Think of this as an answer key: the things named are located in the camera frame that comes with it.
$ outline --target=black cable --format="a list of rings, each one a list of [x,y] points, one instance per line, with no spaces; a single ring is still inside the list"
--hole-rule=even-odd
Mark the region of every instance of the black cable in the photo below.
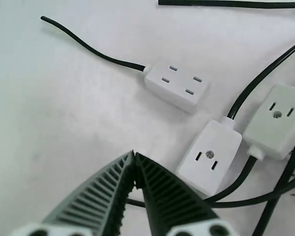
[[[288,183],[294,170],[295,170],[295,148],[274,190],[278,190],[282,188],[286,183]],[[275,198],[271,201],[268,201],[252,236],[262,236],[264,234],[279,199],[280,197]]]
[[[282,56],[272,62],[266,69],[264,69],[239,95],[235,103],[231,107],[227,117],[234,119],[240,107],[249,96],[249,94],[255,89],[255,87],[275,68],[277,68],[282,62],[284,62],[290,55],[295,52],[295,45],[287,50]]]
[[[279,190],[274,190],[270,193],[247,199],[242,201],[236,201],[236,202],[223,202],[223,203],[212,203],[210,206],[212,208],[234,208],[234,207],[245,207],[245,206],[251,206],[259,203],[264,203],[267,201],[270,201],[272,199],[280,197],[282,194],[292,190],[295,188],[295,179],[291,180],[287,184],[285,184],[282,188]]]
[[[255,157],[250,156],[248,158],[244,168],[242,169],[241,173],[239,174],[239,176],[235,180],[235,182],[232,183],[228,188],[226,188],[222,192],[205,199],[205,201],[208,203],[214,203],[214,202],[230,195],[231,193],[233,193],[245,181],[245,179],[247,178],[247,176],[251,172],[251,169],[254,167],[256,161],[257,161],[257,159]]]
[[[127,204],[134,205],[134,206],[137,206],[137,207],[143,207],[143,208],[146,207],[146,204],[144,202],[140,202],[140,201],[133,200],[133,199],[130,199],[130,198],[127,199]]]
[[[83,47],[85,47],[86,49],[88,49],[89,51],[91,51],[92,53],[94,53],[95,55],[108,60],[110,62],[113,62],[115,64],[118,65],[122,65],[125,67],[129,67],[135,70],[140,70],[143,71],[145,66],[143,65],[139,65],[139,64],[135,64],[135,63],[131,63],[131,62],[126,62],[126,61],[122,61],[122,60],[118,60],[115,58],[111,58],[109,56],[106,56],[102,53],[100,53],[99,51],[95,50],[94,48],[92,48],[90,45],[88,45],[86,42],[84,42],[82,39],[80,39],[78,36],[76,36],[74,33],[72,33],[70,30],[68,30],[66,27],[64,27],[63,25],[59,24],[56,21],[53,21],[52,19],[49,19],[45,16],[40,17],[41,20],[48,22],[49,24],[52,24],[53,26],[57,27],[58,29],[60,29],[61,31],[65,32],[66,34],[68,34],[71,38],[73,38],[75,41],[77,41],[79,44],[81,44]]]
[[[240,0],[158,0],[158,4],[178,6],[227,6],[265,9],[295,8],[295,2],[261,2]]]

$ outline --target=electrical outlet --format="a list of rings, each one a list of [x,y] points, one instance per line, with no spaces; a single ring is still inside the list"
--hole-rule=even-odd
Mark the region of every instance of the electrical outlet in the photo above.
[[[145,73],[147,89],[189,113],[197,110],[210,84],[199,73],[161,60]]]
[[[196,137],[176,174],[201,192],[212,196],[222,182],[241,143],[241,134],[233,130],[234,121],[210,120]]]
[[[282,160],[295,146],[295,87],[275,85],[243,133],[258,159]]]

